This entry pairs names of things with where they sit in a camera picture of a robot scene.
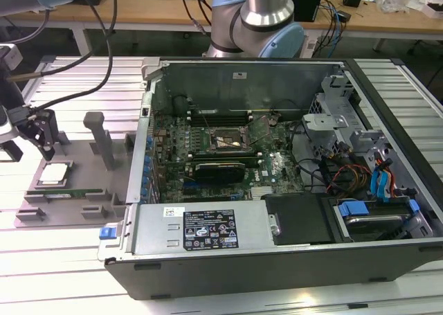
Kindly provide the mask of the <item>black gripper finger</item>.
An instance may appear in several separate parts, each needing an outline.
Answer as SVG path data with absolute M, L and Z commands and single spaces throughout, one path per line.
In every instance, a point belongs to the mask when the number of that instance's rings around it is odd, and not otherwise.
M 2 143 L 1 151 L 8 157 L 1 159 L 1 162 L 19 162 L 23 156 L 23 152 L 14 141 L 6 141 Z
M 58 126 L 53 110 L 43 109 L 35 112 L 18 125 L 18 130 L 21 137 L 30 141 L 45 160 L 53 158 L 53 146 L 58 140 Z

